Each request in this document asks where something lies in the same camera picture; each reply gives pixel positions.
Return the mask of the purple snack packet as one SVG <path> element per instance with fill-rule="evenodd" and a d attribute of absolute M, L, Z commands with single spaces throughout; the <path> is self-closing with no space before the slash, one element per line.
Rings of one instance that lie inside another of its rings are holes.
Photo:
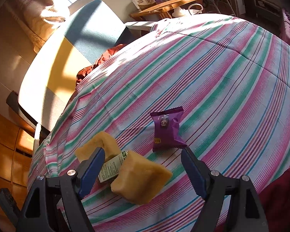
<path fill-rule="evenodd" d="M 165 111 L 150 113 L 154 121 L 153 152 L 187 146 L 179 135 L 183 111 L 183 107 L 179 106 Z"/>

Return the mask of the white mattress headboard panel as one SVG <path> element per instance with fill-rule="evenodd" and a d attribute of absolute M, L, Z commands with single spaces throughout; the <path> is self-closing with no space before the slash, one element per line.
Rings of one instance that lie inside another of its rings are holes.
<path fill-rule="evenodd" d="M 77 73 L 109 48 L 133 39 L 102 0 L 83 6 L 42 46 L 20 86 L 18 104 L 51 131 L 75 91 Z"/>

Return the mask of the small green label box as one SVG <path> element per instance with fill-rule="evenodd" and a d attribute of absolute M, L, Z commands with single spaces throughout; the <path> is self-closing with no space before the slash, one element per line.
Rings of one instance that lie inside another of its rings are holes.
<path fill-rule="evenodd" d="M 102 165 L 102 168 L 98 175 L 99 181 L 103 183 L 116 177 L 119 173 L 120 167 L 122 166 L 127 156 L 128 156 L 128 151 L 123 151 L 119 155 L 105 162 Z"/>

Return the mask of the yellow sponge block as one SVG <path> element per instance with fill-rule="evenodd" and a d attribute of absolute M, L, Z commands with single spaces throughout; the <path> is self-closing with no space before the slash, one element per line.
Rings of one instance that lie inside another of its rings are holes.
<path fill-rule="evenodd" d="M 105 162 L 114 158 L 121 153 L 121 150 L 117 144 L 115 138 L 113 138 L 107 132 L 101 131 L 92 139 L 87 141 L 82 147 L 78 147 L 75 150 L 75 156 L 82 162 L 90 158 L 91 154 L 96 150 L 96 148 L 103 148 L 105 152 Z"/>
<path fill-rule="evenodd" d="M 173 173 L 134 151 L 128 155 L 111 183 L 111 191 L 132 204 L 148 204 L 171 179 Z"/>

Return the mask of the wooden side table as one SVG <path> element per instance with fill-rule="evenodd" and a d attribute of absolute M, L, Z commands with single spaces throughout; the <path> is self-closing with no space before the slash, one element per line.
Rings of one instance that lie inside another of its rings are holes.
<path fill-rule="evenodd" d="M 135 21 L 145 21 L 144 17 L 149 15 L 158 15 L 160 19 L 172 18 L 169 11 L 195 1 L 199 0 L 169 0 L 144 9 L 140 12 L 131 13 L 129 16 Z"/>

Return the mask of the rust red cloth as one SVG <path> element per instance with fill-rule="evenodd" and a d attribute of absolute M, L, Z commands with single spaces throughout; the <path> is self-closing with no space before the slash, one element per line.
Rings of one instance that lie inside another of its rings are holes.
<path fill-rule="evenodd" d="M 119 44 L 112 48 L 107 49 L 92 65 L 81 69 L 76 75 L 76 86 L 80 84 L 95 68 L 102 65 L 104 62 L 109 60 L 115 53 L 125 47 L 126 44 Z"/>

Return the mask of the wooden wardrobe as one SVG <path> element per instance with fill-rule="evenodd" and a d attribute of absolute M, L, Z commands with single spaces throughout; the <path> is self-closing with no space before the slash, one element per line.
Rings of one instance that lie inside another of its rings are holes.
<path fill-rule="evenodd" d="M 32 149 L 33 137 L 0 114 L 0 189 L 11 192 L 18 208 L 26 198 Z M 0 229 L 15 231 L 1 207 Z"/>

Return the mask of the beige curtain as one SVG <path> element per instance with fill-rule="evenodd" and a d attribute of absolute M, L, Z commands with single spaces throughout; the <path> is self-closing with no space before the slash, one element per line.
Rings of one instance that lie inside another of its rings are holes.
<path fill-rule="evenodd" d="M 63 0 L 6 0 L 4 5 L 32 42 L 35 53 L 70 16 Z"/>

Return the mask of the striped bed sheet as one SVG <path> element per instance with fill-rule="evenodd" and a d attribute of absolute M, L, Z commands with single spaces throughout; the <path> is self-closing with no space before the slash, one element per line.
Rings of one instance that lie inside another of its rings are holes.
<path fill-rule="evenodd" d="M 248 175 L 258 192 L 290 171 L 290 46 L 244 19 L 159 21 L 76 91 L 33 155 L 28 185 L 77 167 L 75 150 L 100 131 L 173 174 L 142 206 L 96 182 L 83 199 L 95 231 L 190 231 L 196 222 L 203 200 L 179 149 L 152 151 L 151 112 L 183 107 L 179 134 L 195 156 L 227 177 Z"/>

